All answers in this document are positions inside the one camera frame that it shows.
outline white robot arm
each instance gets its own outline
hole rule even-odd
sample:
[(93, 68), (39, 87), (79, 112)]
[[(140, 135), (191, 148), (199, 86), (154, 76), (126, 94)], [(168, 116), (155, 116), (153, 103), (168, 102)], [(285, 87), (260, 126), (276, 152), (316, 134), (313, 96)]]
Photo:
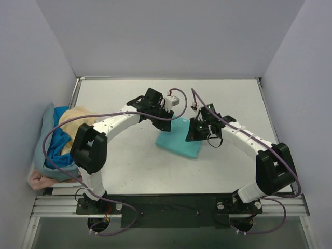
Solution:
[[(178, 104), (179, 98), (175, 96), (162, 96), (161, 93), (149, 88), (145, 96), (139, 96), (129, 101), (120, 110), (120, 115), (109, 117), (92, 126), (83, 124), (79, 127), (71, 155), (76, 165), (79, 166), (83, 182), (89, 189), (98, 196), (106, 194), (102, 182), (101, 168), (106, 161), (107, 143), (116, 135), (147, 118), (158, 129), (171, 131), (170, 121), (149, 118), (145, 115), (137, 114), (137, 112), (171, 119), (174, 114), (172, 107)], [(98, 198), (86, 190), (85, 195), (93, 201), (98, 201)]]
[[(213, 104), (207, 105), (208, 108), (220, 118)], [(190, 119), (190, 128), (186, 141), (207, 140), (211, 135), (219, 137), (222, 141), (231, 142), (237, 148), (245, 152), (256, 161), (256, 178), (234, 192), (234, 202), (241, 204), (251, 203), (264, 196), (273, 195), (282, 188), (294, 182), (290, 172), (282, 165), (278, 159), (268, 151), (257, 140), (273, 149), (279, 156), (286, 161), (296, 174), (294, 163), (289, 148), (283, 144), (273, 144), (256, 136), (245, 127), (241, 126), (234, 118), (225, 116), (222, 119), (231, 126), (225, 125), (205, 108), (192, 106), (196, 114)]]

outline black joint housing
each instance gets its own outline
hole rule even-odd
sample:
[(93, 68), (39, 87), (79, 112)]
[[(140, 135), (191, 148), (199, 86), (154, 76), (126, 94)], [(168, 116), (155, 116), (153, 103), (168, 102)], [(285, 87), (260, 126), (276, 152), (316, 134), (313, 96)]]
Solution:
[(77, 166), (85, 169), (88, 174), (98, 172), (105, 164), (107, 157), (107, 136), (96, 131), (86, 123), (77, 130), (71, 157)]
[[(236, 122), (236, 120), (231, 116), (222, 117), (220, 113), (216, 112), (213, 104), (209, 104), (207, 107), (224, 121), (228, 123)], [(201, 114), (202, 120), (198, 119), (199, 114)], [(186, 141), (190, 142), (207, 140), (211, 133), (222, 140), (222, 128), (225, 127), (225, 124), (218, 120), (214, 115), (212, 115), (206, 108), (202, 108), (199, 114), (196, 118), (190, 119), (189, 131), (186, 137)]]
[[(273, 144), (272, 149), (297, 175), (289, 147), (284, 143)], [(294, 182), (287, 168), (269, 150), (259, 151), (256, 156), (256, 183), (266, 194), (273, 195)]]
[[(127, 105), (133, 106), (138, 112), (150, 114), (160, 118), (173, 118), (174, 111), (167, 112), (160, 105), (162, 101), (162, 94), (152, 88), (147, 89), (144, 96), (140, 96), (127, 103)], [(150, 118), (145, 115), (140, 116), (140, 122), (149, 119), (152, 124), (161, 131), (171, 131), (171, 121), (164, 121), (155, 118)]]

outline white connector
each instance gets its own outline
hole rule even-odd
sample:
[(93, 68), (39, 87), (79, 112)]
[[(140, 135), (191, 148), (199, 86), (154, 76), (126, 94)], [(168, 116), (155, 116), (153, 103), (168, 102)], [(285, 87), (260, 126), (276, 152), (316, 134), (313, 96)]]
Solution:
[(164, 97), (164, 104), (163, 104), (163, 108), (169, 112), (170, 110), (172, 110), (173, 106), (176, 106), (180, 103), (180, 99), (176, 96), (165, 96)]

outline cable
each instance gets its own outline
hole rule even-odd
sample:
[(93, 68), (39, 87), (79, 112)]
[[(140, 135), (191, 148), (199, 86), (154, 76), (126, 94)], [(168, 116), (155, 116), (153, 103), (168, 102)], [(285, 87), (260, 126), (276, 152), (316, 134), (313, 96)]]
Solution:
[[(222, 123), (224, 123), (225, 125), (229, 126), (230, 128), (233, 128), (235, 130), (237, 130), (238, 128), (229, 124), (228, 122), (224, 121), (222, 118), (220, 118), (218, 115), (216, 115), (213, 111), (211, 111), (208, 106), (204, 103), (204, 101), (201, 99), (201, 97), (199, 97), (199, 95), (196, 93), (196, 91), (192, 88), (192, 93), (193, 95), (195, 95), (199, 101), (203, 104), (203, 106), (214, 116), (216, 117), (219, 121), (221, 121)], [(282, 159), (272, 148), (270, 148), (267, 144), (265, 144), (264, 142), (262, 142), (261, 140), (255, 138), (254, 136), (251, 136), (249, 133), (247, 133), (246, 131), (240, 129), (239, 130), (241, 133), (245, 134), (246, 136), (250, 137), (252, 140), (256, 141), (257, 143), (259, 143), (260, 145), (264, 146), (266, 149), (268, 149), (286, 168), (287, 170), (290, 172), (290, 174), (292, 175), (292, 177), (294, 178), (297, 187), (298, 187), (298, 191), (295, 195), (278, 195), (275, 194), (275, 196), (279, 196), (279, 197), (283, 197), (283, 198), (294, 198), (294, 197), (298, 197), (301, 192), (302, 192), (302, 188), (301, 188), (301, 184), (299, 179), (297, 178), (297, 175), (294, 173), (294, 171), (290, 168), (290, 166), (284, 161), (284, 159)]]
[(211, 147), (213, 147), (213, 148), (219, 148), (221, 145), (222, 145), (222, 143), (223, 143), (223, 139), (220, 139), (220, 144), (218, 145), (218, 146), (214, 146), (214, 145), (212, 145), (211, 143), (210, 143), (210, 139), (220, 139), (220, 137), (217, 137), (217, 136), (215, 136), (215, 137), (211, 137), (211, 135), (209, 134), (208, 136), (207, 136), (207, 142), (209, 143), (209, 145), (211, 146)]
[(126, 206), (130, 209), (132, 209), (133, 211), (136, 212), (136, 217), (134, 218), (134, 220), (132, 222), (130, 222), (126, 227), (122, 228), (122, 229), (119, 229), (118, 231), (115, 231), (115, 232), (112, 232), (112, 233), (96, 233), (96, 235), (99, 235), (99, 236), (113, 236), (113, 235), (117, 235), (119, 233), (122, 233), (124, 231), (127, 231), (136, 221), (137, 221), (137, 218), (138, 218), (138, 211), (136, 208), (134, 208), (133, 206), (129, 205), (129, 204), (126, 204), (126, 203), (123, 203), (123, 202), (120, 202), (120, 201), (115, 201), (115, 200), (110, 200), (110, 199), (106, 199), (104, 197), (101, 197), (101, 196), (98, 196), (96, 195), (94, 192), (92, 192), (88, 186), (81, 180), (81, 179), (78, 179), (76, 178), (75, 176), (73, 176), (71, 173), (68, 173), (66, 171), (64, 171), (62, 168), (60, 168), (59, 166), (57, 166), (48, 156), (47, 156), (47, 152), (46, 152), (46, 140), (47, 138), (59, 127), (65, 125), (66, 123), (69, 123), (69, 122), (72, 122), (72, 121), (75, 121), (75, 120), (78, 120), (78, 119), (82, 119), (82, 118), (91, 118), (91, 117), (108, 117), (108, 116), (119, 116), (119, 115), (123, 115), (123, 114), (139, 114), (139, 115), (144, 115), (146, 117), (149, 117), (149, 118), (154, 118), (154, 119), (158, 119), (158, 120), (162, 120), (162, 121), (172, 121), (172, 120), (175, 120), (179, 117), (181, 117), (186, 109), (187, 109), (187, 105), (188, 105), (188, 100), (187, 100), (187, 96), (186, 94), (184, 93), (184, 91), (182, 91), (181, 89), (179, 88), (172, 88), (170, 89), (170, 91), (172, 90), (176, 90), (176, 91), (179, 91), (184, 99), (185, 99), (185, 107), (184, 107), (184, 110), (176, 117), (174, 118), (160, 118), (160, 117), (156, 117), (156, 116), (153, 116), (153, 115), (150, 115), (150, 114), (146, 114), (146, 113), (141, 113), (141, 112), (124, 112), (124, 113), (108, 113), (108, 114), (92, 114), (92, 115), (84, 115), (84, 116), (79, 116), (79, 117), (76, 117), (76, 118), (72, 118), (72, 119), (69, 119), (69, 120), (66, 120), (60, 124), (58, 124), (57, 126), (55, 126), (53, 129), (51, 129), (45, 136), (44, 140), (43, 140), (43, 154), (46, 158), (47, 161), (50, 162), (50, 164), (56, 168), (57, 170), (59, 170), (60, 172), (64, 173), (65, 175), (71, 177), (72, 179), (74, 179), (75, 181), (81, 183), (81, 185), (83, 187), (85, 187), (86, 191), (89, 192), (92, 196), (100, 199), (100, 200), (103, 200), (103, 201), (106, 201), (106, 202), (109, 202), (109, 203), (115, 203), (115, 204), (121, 204), (123, 206)]
[(268, 201), (274, 201), (274, 202), (280, 204), (280, 206), (281, 206), (281, 207), (283, 208), (283, 210), (284, 210), (284, 217), (283, 217), (281, 223), (280, 223), (279, 225), (277, 225), (275, 228), (272, 228), (272, 229), (267, 230), (267, 231), (260, 231), (260, 232), (243, 232), (243, 231), (240, 231), (239, 229), (237, 229), (237, 228), (234, 226), (234, 224), (231, 222), (232, 227), (233, 227), (234, 229), (236, 229), (239, 233), (242, 233), (242, 234), (245, 234), (245, 235), (267, 234), (267, 233), (272, 233), (272, 232), (274, 232), (274, 231), (277, 231), (279, 228), (281, 228), (281, 227), (285, 224), (285, 222), (286, 222), (287, 212), (286, 212), (286, 207), (284, 206), (284, 204), (282, 204), (280, 201), (277, 201), (277, 200), (274, 200), (274, 199), (271, 199), (271, 198), (262, 198), (262, 199), (264, 199), (264, 200), (268, 200)]
[(75, 198), (75, 201), (78, 203), (78, 200), (76, 199), (76, 196), (77, 196), (77, 193), (81, 190), (81, 189), (84, 189), (84, 188), (79, 188), (76, 193), (74, 194), (74, 198)]

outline gray wall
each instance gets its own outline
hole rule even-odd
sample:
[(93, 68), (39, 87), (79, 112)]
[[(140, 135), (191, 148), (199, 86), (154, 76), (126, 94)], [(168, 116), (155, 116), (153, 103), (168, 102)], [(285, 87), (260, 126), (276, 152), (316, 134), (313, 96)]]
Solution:
[(65, 105), (75, 75), (34, 0), (0, 2), (0, 243), (20, 248), (35, 193), (27, 184), (48, 103)]
[(262, 76), (304, 0), (37, 0), (78, 76)]
[(290, 146), (321, 248), (331, 248), (332, 1), (307, 0), (263, 77), (278, 136)]

